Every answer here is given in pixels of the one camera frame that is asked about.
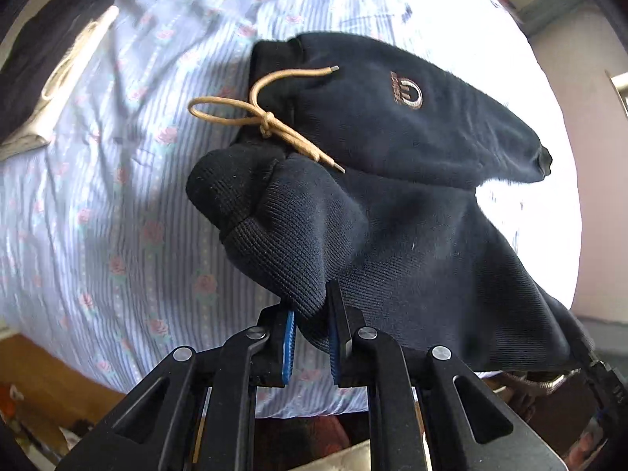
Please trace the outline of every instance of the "floral pattern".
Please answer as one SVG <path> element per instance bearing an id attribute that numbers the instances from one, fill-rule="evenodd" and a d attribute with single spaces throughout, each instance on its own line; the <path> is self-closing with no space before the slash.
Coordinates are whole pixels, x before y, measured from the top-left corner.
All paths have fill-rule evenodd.
<path id="1" fill-rule="evenodd" d="M 151 14 L 150 12 L 145 12 L 142 15 L 142 17 L 139 19 L 139 23 L 141 25 L 149 24 L 152 18 L 153 18 L 153 14 Z"/>
<path id="2" fill-rule="evenodd" d="M 129 180 L 129 172 L 126 168 L 120 167 L 115 169 L 114 182 L 116 184 L 124 185 Z"/>
<path id="3" fill-rule="evenodd" d="M 86 92 L 82 91 L 79 92 L 76 97 L 74 97 L 74 104 L 76 106 L 78 106 L 79 108 L 83 108 L 87 101 L 89 100 L 89 96 L 87 95 Z"/>
<path id="4" fill-rule="evenodd" d="M 286 18 L 286 23 L 301 24 L 302 22 L 303 22 L 303 17 L 300 15 L 289 15 Z"/>
<path id="5" fill-rule="evenodd" d="M 216 302 L 218 283 L 213 274 L 199 274 L 194 282 L 194 297 L 197 301 L 213 305 Z"/>
<path id="6" fill-rule="evenodd" d="M 35 204 L 33 204 L 32 219 L 33 219 L 34 225 L 43 223 L 43 220 L 44 220 L 43 212 L 44 212 L 44 202 L 42 199 L 39 199 L 35 202 Z"/>
<path id="7" fill-rule="evenodd" d="M 113 377 L 115 377 L 114 367 L 106 359 L 99 359 L 98 361 L 96 361 L 96 368 L 98 368 L 98 371 L 108 379 L 112 379 Z"/>
<path id="8" fill-rule="evenodd" d="M 265 402 L 271 396 L 269 388 L 267 387 L 259 387 L 257 389 L 256 395 L 257 395 L 257 402 Z"/>
<path id="9" fill-rule="evenodd" d="M 238 28 L 236 36 L 239 39 L 244 39 L 243 42 L 252 41 L 257 37 L 257 29 L 254 26 L 243 24 Z"/>
<path id="10" fill-rule="evenodd" d="M 177 60 L 177 65 L 179 66 L 179 68 L 187 72 L 191 72 L 199 67 L 200 60 L 200 53 L 197 50 L 192 49 L 181 55 L 181 57 Z"/>
<path id="11" fill-rule="evenodd" d="M 83 292 L 79 297 L 78 297 L 78 305 L 80 306 L 81 310 L 83 311 L 83 315 L 85 315 L 85 318 L 89 321 L 91 321 L 94 317 L 94 315 L 96 314 L 96 305 L 93 302 L 92 296 L 91 294 L 88 294 L 86 292 Z"/>
<path id="12" fill-rule="evenodd" d="M 68 173 L 69 170 L 70 170 L 70 163 L 62 162 L 58 164 L 57 167 L 55 168 L 55 175 L 59 177 L 63 177 L 66 173 Z"/>
<path id="13" fill-rule="evenodd" d="M 164 319 L 152 318 L 148 321 L 148 332 L 158 343 L 169 343 L 170 328 Z"/>
<path id="14" fill-rule="evenodd" d="M 177 143 L 177 128 L 165 127 L 161 129 L 155 135 L 155 141 L 163 147 L 168 147 L 172 144 Z"/>
<path id="15" fill-rule="evenodd" d="M 57 319 L 59 322 L 59 326 L 64 331 L 68 331 L 70 329 L 70 318 L 67 315 L 62 315 Z"/>
<path id="16" fill-rule="evenodd" d="M 163 243 L 163 225 L 159 221 L 147 221 L 141 230 L 141 241 L 147 248 L 157 248 Z"/>
<path id="17" fill-rule="evenodd" d="M 131 108 L 137 108 L 147 91 L 148 88 L 145 86 L 138 86 L 137 88 L 130 90 L 126 96 L 129 106 Z"/>
<path id="18" fill-rule="evenodd" d="M 121 337 L 119 339 L 119 342 L 120 342 L 120 347 L 122 348 L 122 352 L 130 356 L 133 356 L 133 346 L 131 345 L 131 342 L 129 342 L 128 338 Z"/>
<path id="19" fill-rule="evenodd" d="M 223 86 L 218 92 L 218 97 L 228 97 L 233 99 L 236 96 L 236 88 L 231 85 Z"/>
<path id="20" fill-rule="evenodd" d="M 155 37 L 162 44 L 167 44 L 171 41 L 174 35 L 175 35 L 175 31 L 172 30 L 171 28 L 162 28 L 156 33 Z"/>
<path id="21" fill-rule="evenodd" d="M 89 139 L 94 143 L 100 143 L 100 129 L 93 129 L 92 132 L 89 134 Z"/>
<path id="22" fill-rule="evenodd" d="M 126 280 L 126 268 L 121 256 L 114 255 L 109 259 L 109 272 L 114 283 L 123 283 Z"/>
<path id="23" fill-rule="evenodd" d="M 80 226 L 86 226 L 89 220 L 92 218 L 92 211 L 90 209 L 80 209 L 77 213 L 77 222 Z"/>
<path id="24" fill-rule="evenodd" d="M 303 382 L 313 382 L 315 380 L 320 379 L 322 375 L 323 375 L 322 371 L 318 369 L 314 369 L 314 370 L 302 369 L 297 373 L 296 380 L 300 380 Z"/>

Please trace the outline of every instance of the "drawstring knot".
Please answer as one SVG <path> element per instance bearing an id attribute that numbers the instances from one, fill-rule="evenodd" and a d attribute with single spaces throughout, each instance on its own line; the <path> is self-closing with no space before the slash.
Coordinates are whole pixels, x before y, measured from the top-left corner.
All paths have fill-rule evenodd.
<path id="1" fill-rule="evenodd" d="M 215 124 L 224 125 L 251 125 L 259 124 L 259 130 L 264 138 L 269 138 L 272 135 L 284 140 L 286 143 L 292 145 L 297 152 L 302 153 L 306 157 L 309 157 L 313 161 L 321 161 L 332 168 L 335 168 L 342 173 L 345 169 L 336 163 L 329 155 L 324 153 L 321 149 L 315 146 L 307 138 L 299 134 L 293 128 L 288 127 L 282 121 L 275 118 L 270 111 L 264 111 L 259 104 L 257 104 L 257 95 L 268 84 L 271 84 L 275 80 L 289 77 L 318 77 L 326 76 L 334 71 L 338 70 L 338 66 L 325 67 L 324 69 L 285 69 L 283 71 L 276 71 L 270 73 L 259 80 L 251 87 L 249 92 L 249 102 L 240 101 L 238 99 L 230 99 L 228 97 L 196 97 L 188 103 L 188 111 L 199 119 L 206 120 L 207 122 L 214 122 Z M 249 113 L 255 115 L 255 117 L 244 117 L 243 119 L 223 119 L 222 117 L 216 117 L 215 115 L 208 115 L 199 111 L 194 106 L 198 104 L 214 103 L 225 104 L 234 106 L 235 108 L 242 108 Z"/>

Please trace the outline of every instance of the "blue gripper pad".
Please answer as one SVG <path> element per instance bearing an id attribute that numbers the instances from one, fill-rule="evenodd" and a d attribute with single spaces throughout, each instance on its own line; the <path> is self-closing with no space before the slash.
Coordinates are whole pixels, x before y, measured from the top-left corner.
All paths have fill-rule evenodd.
<path id="1" fill-rule="evenodd" d="M 296 325 L 294 324 L 294 311 L 290 310 L 286 319 L 286 332 L 283 337 L 283 366 L 281 368 L 281 380 L 284 385 L 290 381 L 290 377 L 292 376 L 295 338 Z"/>
<path id="2" fill-rule="evenodd" d="M 329 317 L 329 364 L 332 369 L 334 384 L 338 384 L 340 376 L 340 345 L 338 344 L 338 331 L 334 317 Z"/>

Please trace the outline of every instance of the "bed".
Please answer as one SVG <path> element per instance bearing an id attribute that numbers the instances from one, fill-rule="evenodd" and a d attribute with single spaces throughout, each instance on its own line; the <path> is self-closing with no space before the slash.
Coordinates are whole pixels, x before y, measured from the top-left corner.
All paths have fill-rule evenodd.
<path id="1" fill-rule="evenodd" d="M 580 255 L 576 170 L 563 117 L 532 50 L 497 0 L 116 0 L 120 16 L 45 149 L 0 164 L 0 316 L 84 375 L 130 390 L 179 345 L 222 345 L 277 299 L 227 260 L 184 184 L 237 130 L 186 110 L 246 98 L 260 39 L 304 31 L 375 37 L 503 103 L 550 150 L 537 184 L 493 180 L 482 210 L 534 280 L 569 307 Z M 235 110 L 220 108 L 221 116 Z M 296 341 L 293 379 L 258 389 L 258 416 L 367 408 L 329 357 Z"/>

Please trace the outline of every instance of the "wooden floor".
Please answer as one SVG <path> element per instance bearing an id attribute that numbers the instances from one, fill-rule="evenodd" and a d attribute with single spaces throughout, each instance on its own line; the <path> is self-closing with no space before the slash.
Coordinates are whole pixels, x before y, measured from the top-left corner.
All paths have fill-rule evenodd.
<path id="1" fill-rule="evenodd" d="M 98 422 L 124 396 L 67 367 L 24 336 L 0 341 L 0 382 L 15 384 L 24 405 L 56 425 Z"/>

